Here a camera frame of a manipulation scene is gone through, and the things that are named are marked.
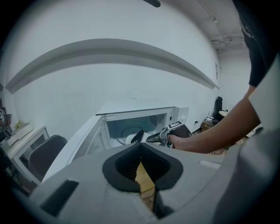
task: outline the person's arm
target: person's arm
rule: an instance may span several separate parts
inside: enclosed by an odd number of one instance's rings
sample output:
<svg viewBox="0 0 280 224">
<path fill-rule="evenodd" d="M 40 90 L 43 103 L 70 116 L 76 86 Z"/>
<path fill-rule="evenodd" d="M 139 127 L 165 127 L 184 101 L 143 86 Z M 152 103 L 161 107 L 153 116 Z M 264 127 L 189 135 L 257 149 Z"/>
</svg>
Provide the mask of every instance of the person's arm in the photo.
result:
<svg viewBox="0 0 280 224">
<path fill-rule="evenodd" d="M 169 135 L 169 141 L 175 149 L 209 153 L 240 140 L 260 124 L 248 99 L 254 89 L 250 86 L 244 98 L 214 127 L 190 138 Z"/>
</svg>

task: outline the white wall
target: white wall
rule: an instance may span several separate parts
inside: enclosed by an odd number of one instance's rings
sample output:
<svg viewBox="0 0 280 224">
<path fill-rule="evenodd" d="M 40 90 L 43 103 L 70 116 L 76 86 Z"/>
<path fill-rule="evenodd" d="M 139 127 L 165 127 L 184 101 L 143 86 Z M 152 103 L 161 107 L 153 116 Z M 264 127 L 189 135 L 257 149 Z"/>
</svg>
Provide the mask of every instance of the white wall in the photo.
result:
<svg viewBox="0 0 280 224">
<path fill-rule="evenodd" d="M 223 98 L 223 110 L 231 110 L 249 88 L 251 62 L 249 51 L 236 50 L 219 54 L 221 78 L 219 96 Z"/>
<path fill-rule="evenodd" d="M 97 38 L 156 46 L 211 79 L 216 78 L 215 63 L 220 64 L 207 37 L 184 13 L 164 1 L 155 8 L 140 0 L 57 0 L 31 9 L 16 26 L 6 44 L 1 83 L 5 86 L 28 63 L 54 48 Z M 217 89 L 161 70 L 92 64 L 49 73 L 14 94 L 4 90 L 2 97 L 15 118 L 33 125 L 44 123 L 50 135 L 69 140 L 105 101 L 131 97 L 186 102 L 190 106 L 187 125 L 196 129 L 212 112 L 217 94 Z"/>
</svg>

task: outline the hand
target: hand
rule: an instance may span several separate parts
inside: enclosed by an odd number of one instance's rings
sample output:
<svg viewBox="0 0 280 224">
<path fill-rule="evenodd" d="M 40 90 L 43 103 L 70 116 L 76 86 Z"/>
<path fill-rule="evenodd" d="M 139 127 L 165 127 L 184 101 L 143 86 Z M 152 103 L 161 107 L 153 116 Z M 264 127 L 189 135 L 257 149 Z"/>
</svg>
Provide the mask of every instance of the hand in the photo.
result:
<svg viewBox="0 0 280 224">
<path fill-rule="evenodd" d="M 175 135 L 168 135 L 168 140 L 173 143 L 174 149 L 188 151 L 188 143 L 186 138 L 180 138 Z"/>
</svg>

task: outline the white curved shelf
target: white curved shelf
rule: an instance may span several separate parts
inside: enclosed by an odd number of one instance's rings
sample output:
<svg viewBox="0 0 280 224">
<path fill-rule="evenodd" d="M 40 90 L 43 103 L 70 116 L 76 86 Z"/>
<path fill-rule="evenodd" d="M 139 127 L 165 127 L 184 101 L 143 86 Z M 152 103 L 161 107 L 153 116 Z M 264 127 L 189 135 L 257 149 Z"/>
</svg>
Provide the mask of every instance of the white curved shelf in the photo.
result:
<svg viewBox="0 0 280 224">
<path fill-rule="evenodd" d="M 30 62 L 6 85 L 13 94 L 28 83 L 51 72 L 85 64 L 121 63 L 164 70 L 218 88 L 217 80 L 182 58 L 160 48 L 122 39 L 91 39 L 63 45 Z"/>
</svg>

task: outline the ceiling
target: ceiling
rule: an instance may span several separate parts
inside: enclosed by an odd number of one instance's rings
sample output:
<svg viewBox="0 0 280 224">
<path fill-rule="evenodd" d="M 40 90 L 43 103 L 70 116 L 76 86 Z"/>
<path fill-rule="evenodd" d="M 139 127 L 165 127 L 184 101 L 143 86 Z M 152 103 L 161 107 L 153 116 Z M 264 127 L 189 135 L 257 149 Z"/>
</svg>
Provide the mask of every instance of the ceiling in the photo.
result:
<svg viewBox="0 0 280 224">
<path fill-rule="evenodd" d="M 188 14 L 217 52 L 246 49 L 232 0 L 169 0 Z"/>
</svg>

